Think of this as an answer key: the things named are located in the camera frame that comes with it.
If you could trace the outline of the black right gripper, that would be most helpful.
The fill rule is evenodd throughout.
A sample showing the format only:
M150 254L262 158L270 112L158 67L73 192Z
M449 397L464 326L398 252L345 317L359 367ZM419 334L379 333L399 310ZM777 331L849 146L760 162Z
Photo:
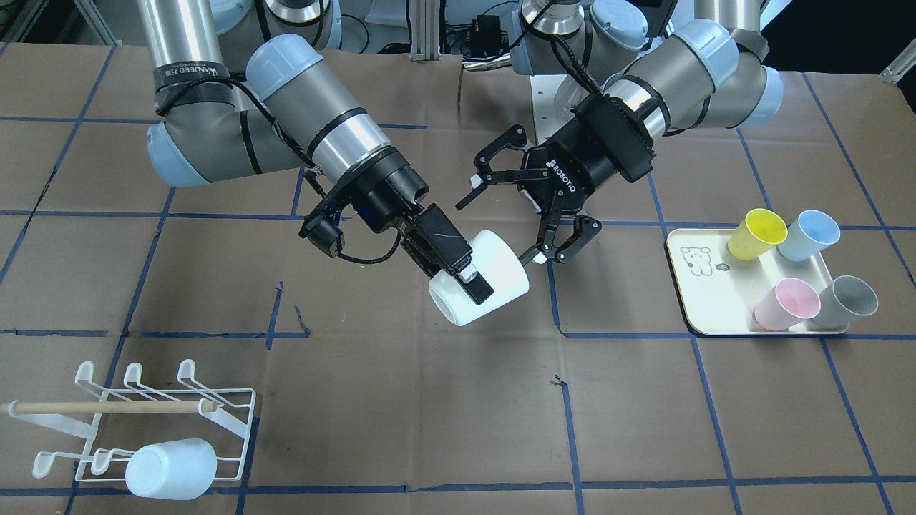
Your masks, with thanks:
M429 278L458 273L458 284L474 304L483 304L493 287L472 263L472 248L438 205L432 203L399 221L402 247Z

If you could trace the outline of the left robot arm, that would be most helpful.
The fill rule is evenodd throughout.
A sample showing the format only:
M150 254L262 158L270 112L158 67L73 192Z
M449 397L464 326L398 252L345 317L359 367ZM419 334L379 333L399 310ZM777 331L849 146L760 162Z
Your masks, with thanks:
M514 185L540 215L523 262L566 263L600 232L583 208L615 174L651 172L658 138L693 128L768 122L781 107L779 73L764 66L766 1L696 1L694 20L650 42L644 7L628 1L520 1L504 13L508 59L521 75L564 73L562 126L530 146L513 126L474 158L464 209L492 185Z

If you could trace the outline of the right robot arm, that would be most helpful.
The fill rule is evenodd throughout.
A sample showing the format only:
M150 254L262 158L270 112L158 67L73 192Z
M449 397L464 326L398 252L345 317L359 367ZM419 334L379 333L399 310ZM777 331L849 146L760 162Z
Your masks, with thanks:
M347 206L373 232L396 229L396 245L429 276L445 273L473 303L493 287L472 264L472 249L429 187L377 123L297 34L257 48L240 84L220 54L208 1L141 1L152 53L156 111L147 133L154 169L174 188L209 185L295 167L317 167L331 183L311 185L321 201L300 236L340 257L337 216Z

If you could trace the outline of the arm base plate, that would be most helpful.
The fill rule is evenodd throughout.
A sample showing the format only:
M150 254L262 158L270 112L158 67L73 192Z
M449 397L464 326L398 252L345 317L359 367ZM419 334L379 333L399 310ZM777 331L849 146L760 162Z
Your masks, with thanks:
M535 142L543 144L573 118L570 111L587 92L568 75L530 77Z

